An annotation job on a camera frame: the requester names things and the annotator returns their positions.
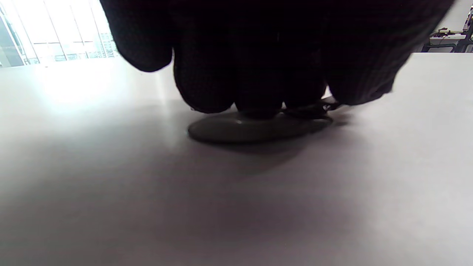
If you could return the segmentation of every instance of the gloved hand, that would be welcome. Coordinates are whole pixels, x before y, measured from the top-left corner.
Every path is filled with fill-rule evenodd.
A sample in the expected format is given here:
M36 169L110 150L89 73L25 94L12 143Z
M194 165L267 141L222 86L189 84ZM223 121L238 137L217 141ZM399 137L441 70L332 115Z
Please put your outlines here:
M142 71L167 66L193 109L316 103L326 85L359 105L390 92L453 0L101 0L117 48Z

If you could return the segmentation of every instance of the white table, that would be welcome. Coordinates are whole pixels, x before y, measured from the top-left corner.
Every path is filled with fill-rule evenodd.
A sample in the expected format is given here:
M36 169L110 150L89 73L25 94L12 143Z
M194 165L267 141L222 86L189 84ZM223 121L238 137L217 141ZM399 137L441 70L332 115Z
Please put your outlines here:
M233 148L186 137L170 68L1 69L1 265L470 266L472 62L414 54L338 126Z

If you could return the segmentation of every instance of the round object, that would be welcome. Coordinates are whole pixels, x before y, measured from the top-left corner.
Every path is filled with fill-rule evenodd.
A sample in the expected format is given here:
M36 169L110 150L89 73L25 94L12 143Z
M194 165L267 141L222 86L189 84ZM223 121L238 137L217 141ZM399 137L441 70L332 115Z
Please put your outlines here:
M189 136L199 142L219 144L260 143L294 138L323 130L332 119L298 119L284 114L274 119L259 120L238 112L208 116L191 124Z

